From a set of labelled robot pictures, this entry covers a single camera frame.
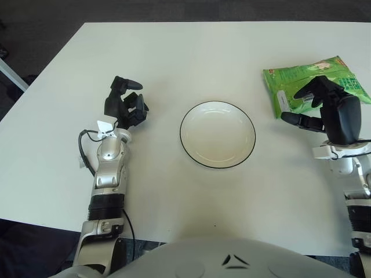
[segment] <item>black triangle logo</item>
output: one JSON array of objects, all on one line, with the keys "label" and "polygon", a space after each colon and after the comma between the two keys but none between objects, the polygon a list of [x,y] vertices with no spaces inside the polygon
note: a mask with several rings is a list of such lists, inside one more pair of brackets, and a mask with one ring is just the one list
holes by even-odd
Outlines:
[{"label": "black triangle logo", "polygon": [[226,269],[248,269],[250,266],[248,262],[234,254],[233,257],[228,254],[221,265]]}]

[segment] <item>black rim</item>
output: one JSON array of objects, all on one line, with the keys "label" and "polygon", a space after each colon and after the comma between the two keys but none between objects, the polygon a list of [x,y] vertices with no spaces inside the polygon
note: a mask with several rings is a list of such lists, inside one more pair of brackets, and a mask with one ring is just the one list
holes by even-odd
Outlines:
[{"label": "black rim", "polygon": [[[213,166],[208,166],[208,165],[205,165],[205,164],[203,164],[203,163],[197,161],[196,159],[194,159],[194,158],[193,158],[193,157],[192,157],[192,156],[187,152],[187,150],[186,150],[186,148],[185,148],[185,146],[184,146],[184,144],[183,144],[183,140],[181,139],[181,126],[183,125],[184,119],[187,117],[187,115],[188,115],[188,114],[189,114],[189,113],[190,113],[194,108],[196,108],[197,106],[199,106],[199,105],[201,105],[201,104],[204,104],[204,103],[226,103],[226,104],[229,104],[229,105],[234,106],[235,108],[237,108],[238,110],[240,110],[242,113],[244,113],[246,117],[248,117],[250,123],[251,123],[252,126],[253,126],[253,130],[254,130],[254,144],[253,144],[253,148],[251,149],[251,152],[248,154],[247,157],[245,157],[244,160],[242,160],[242,161],[240,161],[240,162],[238,162],[237,164],[234,164],[234,165],[232,165],[232,166],[228,166],[228,167],[213,167]],[[235,167],[235,166],[237,166],[237,165],[240,165],[240,164],[241,164],[242,162],[244,162],[247,158],[249,158],[249,156],[253,153],[254,148],[255,148],[255,142],[256,142],[256,132],[255,132],[255,127],[254,127],[253,121],[250,119],[250,117],[249,117],[249,116],[248,116],[248,115],[247,115],[247,114],[246,114],[242,109],[238,108],[236,105],[231,104],[231,103],[227,103],[227,102],[225,102],[225,101],[217,101],[217,100],[215,100],[215,101],[205,101],[205,102],[203,102],[203,103],[199,103],[199,104],[193,106],[191,109],[189,109],[188,112],[184,115],[183,120],[181,120],[180,128],[179,128],[179,137],[180,137],[180,142],[181,142],[181,145],[183,146],[183,149],[185,150],[185,152],[187,153],[187,155],[188,155],[192,160],[196,161],[198,164],[201,164],[201,165],[203,165],[203,166],[205,166],[205,167],[207,167],[207,168],[213,168],[213,169],[227,169],[227,168],[232,168],[232,167]]]}]

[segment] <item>green snack bag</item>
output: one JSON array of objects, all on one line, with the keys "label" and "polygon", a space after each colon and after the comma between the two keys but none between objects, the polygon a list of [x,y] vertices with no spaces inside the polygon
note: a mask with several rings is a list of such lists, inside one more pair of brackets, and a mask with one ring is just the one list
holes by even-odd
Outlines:
[{"label": "green snack bag", "polygon": [[311,106],[313,96],[295,100],[294,95],[319,75],[326,75],[329,80],[342,86],[349,94],[357,96],[364,103],[371,104],[371,98],[339,56],[312,65],[265,69],[263,74],[273,96],[276,118],[280,118],[283,111],[303,113],[316,109]]}]

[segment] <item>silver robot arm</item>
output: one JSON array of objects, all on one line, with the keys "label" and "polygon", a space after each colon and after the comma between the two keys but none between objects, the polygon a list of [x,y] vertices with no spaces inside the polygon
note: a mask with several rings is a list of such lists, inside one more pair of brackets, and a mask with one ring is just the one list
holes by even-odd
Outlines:
[{"label": "silver robot arm", "polygon": [[98,121],[98,137],[106,137],[97,150],[96,171],[88,220],[82,225],[74,266],[88,265],[104,276],[126,264],[126,247],[119,237],[123,231],[123,201],[128,171],[130,133],[115,129],[116,119]]}]

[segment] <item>black cable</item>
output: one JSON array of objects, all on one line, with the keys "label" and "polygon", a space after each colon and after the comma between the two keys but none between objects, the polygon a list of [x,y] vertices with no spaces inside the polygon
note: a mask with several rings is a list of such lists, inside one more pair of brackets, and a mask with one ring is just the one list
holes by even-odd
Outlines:
[{"label": "black cable", "polygon": [[356,143],[369,143],[371,142],[371,139],[367,139],[367,140],[358,140],[356,141]]},{"label": "black cable", "polygon": [[346,155],[346,156],[343,156],[342,158],[355,158],[356,156],[369,155],[370,153],[371,153],[371,152],[360,153],[359,155]]},{"label": "black cable", "polygon": [[93,131],[94,131],[94,130],[88,130],[88,132],[86,133],[86,134],[89,136],[89,139],[92,140],[93,142],[100,142],[100,141],[103,141],[104,139],[107,138],[107,136],[105,136],[105,137],[103,137],[102,139],[95,140],[95,139],[93,139],[93,138],[90,136],[90,134],[89,134],[89,132],[93,132]]},{"label": "black cable", "polygon": [[130,218],[129,218],[129,216],[126,213],[126,211],[125,211],[124,208],[122,209],[122,212],[125,214],[125,217],[128,220],[128,223],[129,223],[129,226],[130,226],[130,230],[132,230],[132,236],[133,236],[133,255],[132,255],[132,261],[134,261],[134,259],[135,259],[135,235],[134,235],[134,229],[133,229],[132,222],[130,221]]},{"label": "black cable", "polygon": [[79,139],[78,139],[78,145],[79,145],[79,151],[80,151],[80,155],[81,155],[82,161],[84,162],[86,168],[88,168],[89,171],[91,172],[91,174],[94,176],[95,175],[95,171],[94,171],[92,165],[90,164],[88,158],[86,157],[85,153],[83,152],[82,144],[81,144],[81,138],[87,132],[88,131],[86,129],[80,132]]}]

